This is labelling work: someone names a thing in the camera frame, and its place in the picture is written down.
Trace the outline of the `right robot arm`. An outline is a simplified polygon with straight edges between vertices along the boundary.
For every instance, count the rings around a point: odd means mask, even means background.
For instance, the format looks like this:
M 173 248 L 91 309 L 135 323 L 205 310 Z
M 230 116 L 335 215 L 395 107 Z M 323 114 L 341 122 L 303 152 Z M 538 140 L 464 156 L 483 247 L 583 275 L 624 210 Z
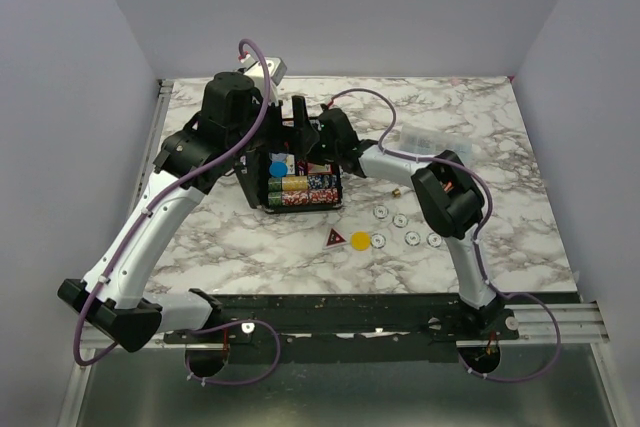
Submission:
M 385 149 L 379 141 L 361 140 L 338 108 L 323 108 L 317 130 L 310 159 L 334 161 L 349 174 L 413 190 L 426 223 L 445 241 L 451 256 L 462 304 L 462 331 L 474 339 L 493 331 L 504 301 L 489 280 L 478 235 L 492 202 L 481 192 L 473 172 L 451 150 L 418 157 Z

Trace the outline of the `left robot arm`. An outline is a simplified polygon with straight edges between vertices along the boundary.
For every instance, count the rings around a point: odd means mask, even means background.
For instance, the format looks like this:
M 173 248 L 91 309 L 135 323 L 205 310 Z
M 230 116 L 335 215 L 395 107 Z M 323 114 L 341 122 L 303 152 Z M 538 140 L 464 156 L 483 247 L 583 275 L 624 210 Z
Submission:
M 107 252 L 80 279 L 66 279 L 58 296 L 79 314 L 77 329 L 90 324 L 128 352 L 156 334 L 188 330 L 201 342 L 222 327 L 220 305 L 197 289 L 152 296 L 146 284 L 160 257 L 189 214 L 242 157 L 264 150 L 309 152 L 317 133 L 306 101 L 292 99 L 286 125 L 272 81 L 222 72 L 204 89 L 200 109 L 168 136 L 154 160 L 141 198 Z

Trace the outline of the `red triangle card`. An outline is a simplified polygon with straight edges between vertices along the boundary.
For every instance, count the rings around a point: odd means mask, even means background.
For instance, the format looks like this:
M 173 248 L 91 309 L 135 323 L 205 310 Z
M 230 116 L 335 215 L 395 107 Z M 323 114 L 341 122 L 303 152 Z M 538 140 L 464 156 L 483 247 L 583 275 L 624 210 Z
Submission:
M 347 243 L 347 239 L 335 227 L 330 227 L 323 243 L 323 249 L 332 249 L 343 246 Z

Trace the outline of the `black poker chip case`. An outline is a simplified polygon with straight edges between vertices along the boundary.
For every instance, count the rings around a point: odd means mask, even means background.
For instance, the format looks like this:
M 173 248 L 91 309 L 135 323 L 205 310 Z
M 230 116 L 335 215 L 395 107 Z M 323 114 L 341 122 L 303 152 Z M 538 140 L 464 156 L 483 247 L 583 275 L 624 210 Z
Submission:
M 318 119 L 311 118 L 313 146 L 319 139 Z M 283 161 L 288 175 L 274 178 L 269 174 L 272 161 Z M 306 157 L 288 153 L 250 150 L 236 161 L 236 175 L 249 206 L 268 214 L 322 212 L 342 207 L 343 192 L 340 167 L 333 166 L 332 175 L 308 175 Z

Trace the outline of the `yellow round dealer chip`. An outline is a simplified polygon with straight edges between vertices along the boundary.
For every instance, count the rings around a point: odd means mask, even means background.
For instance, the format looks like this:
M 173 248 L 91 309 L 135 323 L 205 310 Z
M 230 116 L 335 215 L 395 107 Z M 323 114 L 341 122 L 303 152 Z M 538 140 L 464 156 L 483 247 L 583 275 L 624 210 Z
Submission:
M 371 238 L 367 232 L 357 231 L 350 237 L 350 244 L 357 251 L 365 251 L 371 245 Z

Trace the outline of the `red playing card deck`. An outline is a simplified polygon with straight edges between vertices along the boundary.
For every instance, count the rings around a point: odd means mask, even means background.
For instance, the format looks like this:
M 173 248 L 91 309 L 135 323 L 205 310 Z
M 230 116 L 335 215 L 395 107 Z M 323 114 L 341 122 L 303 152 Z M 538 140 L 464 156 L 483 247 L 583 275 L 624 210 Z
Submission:
M 332 175 L 333 166 L 331 164 L 314 164 L 314 163 L 308 162 L 307 174 L 308 175 Z

